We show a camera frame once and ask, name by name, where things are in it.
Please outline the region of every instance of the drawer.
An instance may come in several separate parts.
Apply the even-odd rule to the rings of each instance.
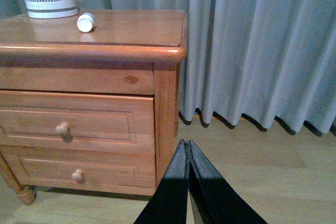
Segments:
[[[0,91],[0,144],[154,156],[153,106],[152,97]]]
[[[154,157],[11,146],[0,149],[23,185],[141,195],[155,191]],[[77,181],[72,177],[76,171]]]
[[[151,63],[0,59],[0,89],[152,95]]]

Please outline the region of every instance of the black object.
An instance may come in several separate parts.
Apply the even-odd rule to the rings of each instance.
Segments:
[[[194,141],[181,140],[155,194],[135,224],[186,223],[188,189],[203,223],[266,223],[232,189]]]

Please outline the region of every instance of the wooden knob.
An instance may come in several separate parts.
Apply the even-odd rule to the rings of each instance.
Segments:
[[[80,169],[77,169],[73,174],[72,174],[72,179],[76,182],[82,183],[83,182],[83,171]]]
[[[56,126],[55,130],[61,136],[68,135],[69,134],[69,125],[67,123],[61,123],[60,125]]]

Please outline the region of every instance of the wooden floor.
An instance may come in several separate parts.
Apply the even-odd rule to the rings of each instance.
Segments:
[[[336,137],[305,127],[289,135],[277,122],[267,132],[241,120],[233,129],[213,119],[180,123],[178,141],[193,139],[238,194],[268,223],[336,223]],[[23,206],[0,178],[0,223],[133,223],[146,197],[38,188]],[[193,223],[188,206],[188,223]]]

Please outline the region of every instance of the curtain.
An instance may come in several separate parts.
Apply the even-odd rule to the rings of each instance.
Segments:
[[[180,110],[213,112],[232,125],[247,114],[264,128],[276,116],[326,133],[336,123],[336,0],[76,0],[91,9],[182,9],[189,15]],[[0,0],[0,17],[24,13]]]

